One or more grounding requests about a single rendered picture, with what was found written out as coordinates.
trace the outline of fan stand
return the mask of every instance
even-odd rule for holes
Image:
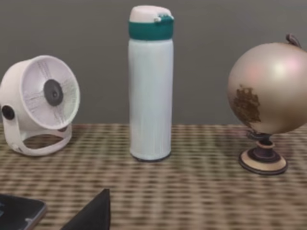
[[[258,140],[257,147],[244,151],[239,156],[239,164],[246,170],[260,175],[278,175],[288,168],[286,159],[274,151],[274,143],[269,136]]]
[[[39,131],[25,131],[25,130],[20,130],[19,128],[17,114],[15,114],[15,118],[12,120],[7,120],[3,116],[2,120],[3,120],[5,140],[8,143],[8,145],[11,147],[12,150],[26,156],[40,157],[59,151],[68,144],[68,142],[72,137],[71,124],[69,124],[63,132],[58,130],[49,130],[49,129],[42,129]],[[53,145],[49,145],[40,149],[31,149],[24,144],[24,141],[26,139],[39,135],[53,135],[63,139]]]

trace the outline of desk globe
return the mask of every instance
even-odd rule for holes
[[[274,151],[270,136],[307,122],[307,52],[292,34],[286,40],[250,49],[229,75],[230,107],[257,142],[239,156],[240,165],[253,173],[285,172],[287,161]]]

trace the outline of teal band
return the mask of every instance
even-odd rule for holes
[[[174,20],[169,16],[160,17],[156,23],[129,22],[129,36],[144,41],[168,40],[173,37]]]

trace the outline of bottle body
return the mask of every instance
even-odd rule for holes
[[[129,41],[130,152],[157,161],[171,151],[172,39]]]

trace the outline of black device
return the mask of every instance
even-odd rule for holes
[[[43,201],[0,194],[0,230],[32,230],[46,211]]]
[[[109,230],[110,221],[110,190],[105,189],[61,230]]]

